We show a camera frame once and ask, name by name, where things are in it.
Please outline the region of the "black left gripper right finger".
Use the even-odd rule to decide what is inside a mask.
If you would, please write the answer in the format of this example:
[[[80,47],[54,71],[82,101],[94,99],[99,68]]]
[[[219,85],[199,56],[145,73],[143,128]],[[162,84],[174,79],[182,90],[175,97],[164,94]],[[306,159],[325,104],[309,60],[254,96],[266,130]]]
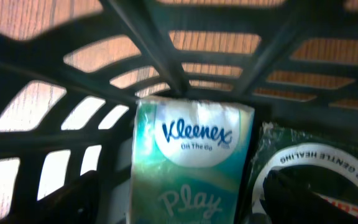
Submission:
[[[262,207],[273,223],[358,223],[358,217],[318,195],[340,196],[344,193],[346,199],[358,196],[356,186],[333,171],[271,170],[262,187]]]

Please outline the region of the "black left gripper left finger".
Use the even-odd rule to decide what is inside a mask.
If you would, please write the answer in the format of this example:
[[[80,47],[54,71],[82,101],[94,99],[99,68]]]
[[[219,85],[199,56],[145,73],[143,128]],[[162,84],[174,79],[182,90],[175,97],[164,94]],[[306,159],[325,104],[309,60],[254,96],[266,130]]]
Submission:
[[[37,201],[32,207],[9,214],[0,220],[0,224],[95,223],[99,201],[99,174],[91,170]]]

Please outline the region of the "green round-label packet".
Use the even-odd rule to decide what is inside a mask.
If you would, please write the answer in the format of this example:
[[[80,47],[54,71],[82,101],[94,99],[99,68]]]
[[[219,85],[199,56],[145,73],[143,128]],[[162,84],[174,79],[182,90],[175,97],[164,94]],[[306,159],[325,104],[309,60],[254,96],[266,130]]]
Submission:
[[[252,213],[266,213],[263,182],[271,170],[358,218],[358,144],[264,123],[247,183]]]

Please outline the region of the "teal Kleenex tissue pack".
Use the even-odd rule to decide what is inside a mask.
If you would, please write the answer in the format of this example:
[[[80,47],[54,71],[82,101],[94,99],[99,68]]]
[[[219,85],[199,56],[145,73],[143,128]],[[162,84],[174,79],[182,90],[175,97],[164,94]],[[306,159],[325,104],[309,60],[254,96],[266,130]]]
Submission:
[[[128,223],[233,223],[254,122],[239,103],[137,105]]]

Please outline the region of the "grey plastic mesh basket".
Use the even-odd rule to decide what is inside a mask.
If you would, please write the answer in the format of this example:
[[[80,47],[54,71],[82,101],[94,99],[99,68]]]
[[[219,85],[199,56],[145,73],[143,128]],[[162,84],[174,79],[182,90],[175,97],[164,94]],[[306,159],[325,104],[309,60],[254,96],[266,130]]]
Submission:
[[[138,102],[254,109],[233,223],[264,123],[358,144],[358,1],[0,1],[0,220],[99,174],[95,223],[128,223]]]

